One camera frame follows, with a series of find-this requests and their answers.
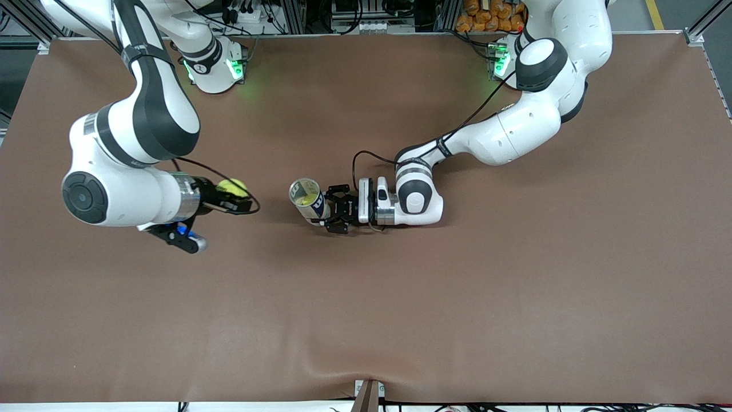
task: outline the wire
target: wire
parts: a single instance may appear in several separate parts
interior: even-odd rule
[[[417,25],[415,25],[415,26],[412,26],[412,27],[414,27],[415,29],[417,29],[417,28],[419,28],[419,27],[427,27],[427,26],[433,26],[433,25],[435,24],[435,22],[436,22],[436,21],[437,21],[437,20],[435,19],[435,20],[432,20],[432,21],[431,21],[431,22],[429,22],[429,23],[425,23],[425,24],[417,24]]]
[[[242,34],[246,34],[247,36],[253,36],[253,34],[249,33],[248,31],[246,31],[246,30],[244,30],[244,29],[242,29],[240,27],[236,27],[236,26],[232,26],[232,25],[226,24],[226,23],[224,23],[222,21],[216,20],[215,18],[210,18],[209,16],[203,14],[199,9],[196,9],[195,6],[193,4],[191,4],[190,0],[183,0],[183,1],[185,1],[186,4],[188,4],[191,9],[193,9],[193,12],[195,14],[200,15],[202,18],[205,18],[206,20],[212,21],[212,22],[214,22],[216,24],[220,24],[221,26],[228,27],[230,29],[239,30]]]
[[[414,3],[411,3],[411,7],[409,10],[404,10],[403,12],[401,12],[401,14],[399,10],[389,8],[388,0],[381,0],[381,8],[386,14],[392,15],[396,18],[409,17],[414,14]]]
[[[333,33],[333,27],[332,27],[332,25],[329,24],[329,23],[326,23],[326,21],[325,21],[325,16],[326,16],[327,13],[323,13],[323,11],[325,10],[325,5],[326,5],[327,2],[328,2],[328,0],[321,0],[321,5],[318,8],[318,17],[320,18],[321,24],[323,25],[323,29],[326,32]]]
[[[254,202],[254,204],[257,206],[256,209],[249,210],[247,212],[234,212],[234,211],[229,210],[226,213],[228,213],[230,215],[237,215],[237,216],[240,216],[240,215],[253,215],[254,213],[257,213],[259,210],[261,210],[262,205],[259,203],[259,200],[257,200],[256,197],[254,197],[254,195],[252,194],[252,192],[249,189],[247,189],[247,188],[243,187],[242,185],[238,184],[235,180],[231,179],[229,176],[226,176],[225,174],[219,172],[218,170],[216,170],[216,169],[214,169],[214,168],[212,168],[210,166],[207,166],[207,165],[205,165],[205,164],[203,164],[201,162],[197,162],[197,161],[191,160],[189,158],[178,158],[178,160],[184,161],[186,163],[195,164],[196,166],[201,167],[201,168],[204,168],[204,169],[208,170],[209,172],[217,175],[218,177],[221,177],[224,180],[228,180],[229,182],[231,182],[231,184],[233,184],[237,188],[243,190],[244,193],[246,193],[250,198],[252,198],[252,202]]]
[[[389,163],[389,164],[393,164],[395,166],[399,166],[399,162],[395,162],[395,161],[389,160],[387,158],[382,158],[381,156],[377,155],[376,153],[370,152],[368,150],[361,150],[360,152],[358,152],[354,155],[354,159],[351,162],[351,172],[352,172],[352,177],[353,177],[353,181],[354,181],[354,189],[356,189],[356,190],[358,188],[358,185],[356,184],[356,159],[360,155],[370,155],[370,156],[373,156],[374,158],[379,159],[380,161],[383,161],[384,163]]]
[[[267,11],[265,4],[269,6],[269,11]],[[262,8],[264,9],[264,13],[267,14],[267,17],[272,18],[272,25],[277,29],[277,31],[280,32],[280,34],[287,34],[287,31],[282,28],[280,22],[277,20],[277,14],[275,14],[275,9],[272,8],[270,0],[264,0]]]
[[[486,56],[485,54],[481,53],[480,50],[478,50],[478,48],[477,48],[478,46],[476,46],[475,44],[473,44],[473,40],[470,40],[470,37],[468,36],[468,33],[465,33],[465,37],[470,42],[469,43],[470,44],[470,47],[473,49],[473,51],[475,52],[475,54],[477,54],[478,56],[481,56],[483,59],[490,60],[490,58],[488,56]]]
[[[254,52],[257,51],[257,44],[259,44],[259,38],[262,37],[262,34],[258,35],[256,40],[254,40],[254,46],[252,47],[252,52],[249,53],[249,57],[247,57],[247,63],[254,59]]]
[[[456,32],[455,30],[451,30],[451,29],[440,29],[440,30],[438,30],[438,32],[450,33],[453,36],[455,36],[458,39],[460,39],[460,41],[463,41],[465,43],[471,43],[473,45],[479,45],[479,46],[482,46],[482,47],[485,47],[485,46],[488,45],[488,43],[477,42],[475,40],[471,40],[470,37],[468,37],[468,33],[467,32],[465,33],[465,37],[463,37],[462,35],[460,35],[460,33]],[[521,32],[506,32],[504,30],[495,30],[494,32],[483,32],[483,34],[490,34],[490,33],[520,34]]]
[[[102,32],[97,30],[97,28],[92,26],[88,21],[82,19],[81,16],[76,14],[76,12],[74,10],[71,10],[71,8],[68,7],[62,0],[55,0],[55,2],[62,9],[64,9],[67,13],[69,13],[73,18],[78,20],[79,23],[83,24],[87,29],[91,30],[91,32],[94,33],[97,37],[104,40],[104,43],[109,44],[109,47],[111,47],[115,52],[117,52],[117,54],[122,54],[122,48],[119,45],[113,43],[112,40],[109,40],[109,37],[102,34]]]
[[[619,405],[619,406],[605,405],[604,406],[605,409],[601,409],[596,406],[591,406],[589,408],[584,408],[582,410],[582,412],[608,412],[608,411],[611,411],[611,412],[647,412],[647,411],[650,411],[651,409],[662,408],[662,407],[666,407],[666,406],[672,406],[672,407],[677,407],[677,408],[690,407],[690,409],[696,409],[698,411],[709,412],[709,410],[706,410],[704,408],[694,408],[694,407],[691,407],[691,405],[671,405],[671,404],[667,404],[667,403],[660,403],[657,405],[648,405],[645,408],[639,408],[637,405]]]
[[[514,72],[511,72],[511,74],[509,74],[508,76],[506,76],[506,78],[504,78],[501,81],[501,83],[498,84],[498,86],[490,93],[490,95],[488,95],[488,98],[485,99],[485,101],[483,102],[483,104],[481,104],[480,107],[476,111],[474,111],[473,114],[471,114],[470,116],[468,116],[468,118],[465,119],[465,121],[463,121],[459,126],[457,126],[455,129],[453,129],[451,132],[449,132],[449,134],[447,135],[447,137],[445,137],[445,138],[438,138],[438,139],[442,139],[442,143],[444,144],[448,140],[450,140],[460,129],[462,129],[465,126],[467,126],[467,124],[471,120],[473,120],[473,118],[475,116],[477,116],[478,113],[481,112],[481,110],[483,110],[483,108],[488,104],[488,102],[490,102],[490,100],[493,99],[493,96],[495,96],[496,93],[498,93],[498,91],[503,87],[503,85],[506,84],[506,82],[508,81],[508,79],[510,79],[514,75],[514,73],[516,73],[516,72],[515,71]],[[495,116],[495,115],[496,114],[493,113],[489,117],[486,117],[484,120],[490,119],[492,116]],[[437,144],[435,144],[435,147],[433,147],[432,149],[429,149],[427,152],[424,152],[421,155],[419,155],[419,157],[417,157],[417,159],[422,159],[426,155],[429,155],[430,153],[434,152],[435,150],[437,150]],[[383,161],[384,163],[393,164],[396,167],[404,166],[405,164],[412,163],[414,161],[414,159],[408,159],[406,161],[397,162],[397,161],[393,161],[393,160],[389,160],[387,158],[381,157],[380,155],[377,155],[376,153],[371,152],[369,150],[360,150],[358,153],[356,153],[354,155],[354,158],[353,158],[353,160],[351,162],[351,179],[353,180],[354,190],[358,190],[358,185],[356,184],[356,159],[360,155],[369,155],[369,156],[372,156],[374,158],[379,159],[380,161]]]
[[[0,18],[0,26],[2,26],[2,27],[0,27],[0,32],[7,29],[7,25],[10,24],[10,20],[11,20],[10,15],[8,15],[5,11],[3,11],[2,18]]]
[[[373,226],[373,225],[371,224],[371,221],[369,221],[369,222],[368,222],[368,226],[369,226],[369,227],[371,228],[371,230],[373,230],[374,232],[383,232],[384,230],[386,230],[386,225],[383,225],[383,226],[381,227],[381,229],[376,229],[376,228],[375,228],[375,227],[374,227],[374,226]]]
[[[361,18],[363,18],[364,15],[364,7],[363,4],[361,4],[361,0],[354,0],[356,3],[356,6],[354,8],[354,22],[351,24],[351,27],[348,28],[345,32],[341,33],[341,35],[348,34],[356,29],[356,27],[359,26],[361,23]]]

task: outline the cylindrical can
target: cylindrical can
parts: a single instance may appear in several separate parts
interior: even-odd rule
[[[302,177],[292,183],[290,186],[290,202],[297,207],[305,220],[315,226],[320,226],[320,224],[313,223],[310,219],[330,217],[330,206],[325,201],[318,182],[308,177]]]

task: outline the brown table surface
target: brown table surface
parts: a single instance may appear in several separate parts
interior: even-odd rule
[[[196,256],[64,209],[69,126],[134,83],[103,43],[54,42],[0,150],[0,401],[311,400],[360,378],[412,402],[732,401],[732,128],[681,35],[615,41],[546,145],[436,168],[440,224],[343,237],[290,183],[348,183],[357,150],[450,130],[494,84],[451,37],[262,40],[245,86],[185,87],[191,157],[263,205],[201,218]]]

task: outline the blue component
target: blue component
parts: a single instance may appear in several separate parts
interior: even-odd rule
[[[186,229],[187,228],[185,226],[178,225],[178,228],[176,230],[178,231],[178,234],[179,235],[185,235]],[[198,235],[194,231],[190,231],[190,232],[188,232],[188,237],[189,238],[196,238],[196,237],[198,237]]]

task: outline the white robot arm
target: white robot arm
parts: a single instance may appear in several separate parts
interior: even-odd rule
[[[607,0],[525,0],[529,20],[521,35],[509,36],[512,58],[505,82],[523,93],[519,101],[474,125],[397,154],[396,191],[385,177],[359,181],[358,200],[334,186],[326,198],[335,210],[356,212],[316,219],[331,232],[349,224],[424,225],[442,217],[444,199],[433,167],[459,153],[500,166],[545,143],[581,109],[587,75],[603,66],[612,51]]]
[[[201,8],[213,0],[142,0],[154,24],[176,44],[191,80],[205,93],[221,93],[244,80],[242,45],[214,36],[207,22],[189,5]],[[64,7],[71,8],[94,28],[113,38],[110,0],[41,0],[49,15],[72,31],[96,37]]]
[[[64,203],[88,224],[137,226],[189,253],[202,251],[206,243],[190,231],[192,219],[211,210],[246,214],[251,199],[217,190],[202,177],[154,167],[193,150],[198,115],[144,3],[107,4],[122,60],[137,86],[128,98],[71,127],[73,160],[62,183]],[[187,228],[180,229],[180,221],[188,222]]]

